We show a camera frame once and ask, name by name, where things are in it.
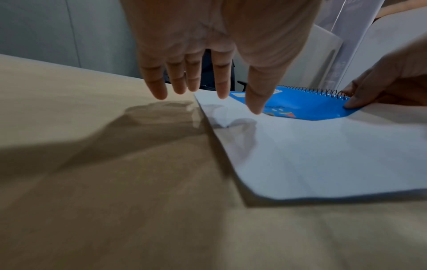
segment paper sheet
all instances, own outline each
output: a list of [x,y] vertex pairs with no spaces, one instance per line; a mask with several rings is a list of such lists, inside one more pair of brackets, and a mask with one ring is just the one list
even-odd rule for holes
[[241,181],[277,200],[427,188],[427,108],[369,105],[324,121],[253,115],[215,92],[196,98]]

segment blue notebook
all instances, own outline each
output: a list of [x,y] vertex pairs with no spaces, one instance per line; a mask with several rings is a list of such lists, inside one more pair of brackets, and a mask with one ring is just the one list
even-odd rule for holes
[[[230,96],[245,103],[245,92],[231,92]],[[312,121],[341,118],[359,110],[345,109],[343,106],[348,99],[337,90],[278,86],[263,113]]]

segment wooden table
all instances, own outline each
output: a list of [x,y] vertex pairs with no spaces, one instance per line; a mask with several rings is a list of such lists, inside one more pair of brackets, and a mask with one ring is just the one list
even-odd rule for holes
[[425,201],[266,206],[191,93],[0,56],[0,131],[2,270],[427,269]]

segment gray wall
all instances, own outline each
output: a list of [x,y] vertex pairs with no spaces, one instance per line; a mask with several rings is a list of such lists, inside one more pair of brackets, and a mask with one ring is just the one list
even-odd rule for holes
[[1,0],[0,53],[139,77],[119,0]]

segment hand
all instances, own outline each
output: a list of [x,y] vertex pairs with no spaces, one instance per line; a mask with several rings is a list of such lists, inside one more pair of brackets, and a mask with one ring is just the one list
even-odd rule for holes
[[427,35],[381,58],[344,92],[352,96],[348,109],[371,102],[427,106]]
[[201,59],[212,50],[215,88],[230,91],[236,49],[249,63],[246,104],[261,113],[303,48],[321,0],[121,0],[148,88],[167,97],[163,65],[176,93],[197,91]]

